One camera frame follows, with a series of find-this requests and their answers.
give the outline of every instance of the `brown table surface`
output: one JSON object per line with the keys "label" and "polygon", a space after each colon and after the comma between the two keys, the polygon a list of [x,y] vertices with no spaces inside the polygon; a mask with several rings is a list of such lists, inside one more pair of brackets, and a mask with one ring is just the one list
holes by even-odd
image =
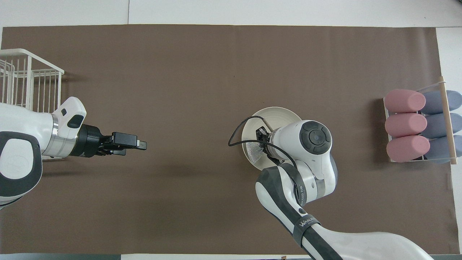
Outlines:
{"label": "brown table surface", "polygon": [[459,253],[449,164],[388,162],[381,98],[441,75],[434,28],[225,25],[7,27],[66,71],[85,124],[147,151],[46,161],[0,211],[2,253],[304,254],[255,195],[259,171],[226,143],[281,106],[332,132],[336,191],[304,208],[325,228],[403,235]]}

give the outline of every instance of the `black cable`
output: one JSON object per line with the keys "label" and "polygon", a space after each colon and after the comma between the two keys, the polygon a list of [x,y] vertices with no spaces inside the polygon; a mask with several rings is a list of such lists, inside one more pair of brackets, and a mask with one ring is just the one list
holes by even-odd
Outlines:
{"label": "black cable", "polygon": [[292,159],[292,157],[287,153],[285,152],[283,149],[277,147],[276,145],[272,144],[272,143],[269,143],[269,142],[265,142],[265,141],[260,141],[260,140],[244,140],[244,141],[239,141],[239,142],[235,142],[235,143],[231,143],[231,140],[234,138],[234,136],[236,135],[236,132],[237,130],[239,130],[239,128],[245,123],[247,122],[249,119],[251,118],[259,118],[261,120],[263,120],[263,122],[266,124],[265,122],[265,119],[260,117],[260,116],[251,116],[251,117],[248,117],[246,119],[244,119],[244,121],[242,121],[239,126],[237,126],[237,128],[234,130],[234,132],[232,133],[231,135],[231,138],[229,139],[228,141],[228,146],[235,146],[235,145],[238,145],[238,144],[241,144],[241,143],[245,143],[245,142],[258,142],[258,143],[263,143],[263,144],[266,144],[266,145],[269,145],[271,147],[274,147],[276,148],[277,150],[279,150],[281,153],[283,153],[285,156],[287,156],[289,158],[289,160],[292,162],[293,166],[297,169],[297,165],[295,164],[295,161]]}

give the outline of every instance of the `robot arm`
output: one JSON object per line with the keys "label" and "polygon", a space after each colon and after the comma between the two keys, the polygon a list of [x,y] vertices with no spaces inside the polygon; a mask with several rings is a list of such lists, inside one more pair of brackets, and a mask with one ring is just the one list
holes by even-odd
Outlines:
{"label": "robot arm", "polygon": [[263,143],[263,151],[277,164],[262,170],[255,184],[258,199],[311,258],[432,260],[423,249],[402,236],[383,232],[335,232],[322,227],[305,212],[302,208],[305,203],[329,195],[337,183],[337,168],[330,155],[332,138],[324,125],[304,120],[271,133],[259,129],[257,139]]}
{"label": "robot arm", "polygon": [[82,124],[86,110],[75,97],[53,113],[37,113],[0,103],[0,210],[32,190],[42,176],[42,155],[125,155],[126,149],[146,150],[137,136],[113,132],[103,136]]}

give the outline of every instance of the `white plate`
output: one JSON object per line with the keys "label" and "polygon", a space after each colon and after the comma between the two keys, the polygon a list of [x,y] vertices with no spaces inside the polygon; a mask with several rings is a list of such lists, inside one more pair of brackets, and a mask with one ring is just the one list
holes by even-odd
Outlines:
{"label": "white plate", "polygon": [[[295,114],[294,112],[278,106],[263,108],[262,110],[253,114],[253,116],[260,116],[266,119],[266,121],[271,126],[271,128],[273,128],[273,130],[276,130],[279,127],[286,126],[294,122],[301,121],[301,118],[297,116],[297,114]],[[265,129],[269,131],[268,127],[261,119],[249,119],[245,123],[244,128],[242,130],[241,140],[255,140],[255,131],[262,126],[264,126]],[[242,149],[244,150],[244,154],[247,160],[249,160],[249,162],[259,170],[275,166],[274,162],[269,160],[266,154],[263,153],[263,151],[258,151],[258,148],[256,147],[257,145],[258,143],[256,142],[246,142],[242,144]]]}

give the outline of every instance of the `white floor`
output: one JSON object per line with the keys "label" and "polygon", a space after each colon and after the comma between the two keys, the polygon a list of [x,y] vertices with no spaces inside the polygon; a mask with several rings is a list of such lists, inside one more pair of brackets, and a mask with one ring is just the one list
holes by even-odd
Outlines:
{"label": "white floor", "polygon": [[[457,0],[0,0],[0,44],[7,26],[114,24],[438,27],[442,75],[449,89],[462,92]],[[462,227],[462,162],[451,170]]]}

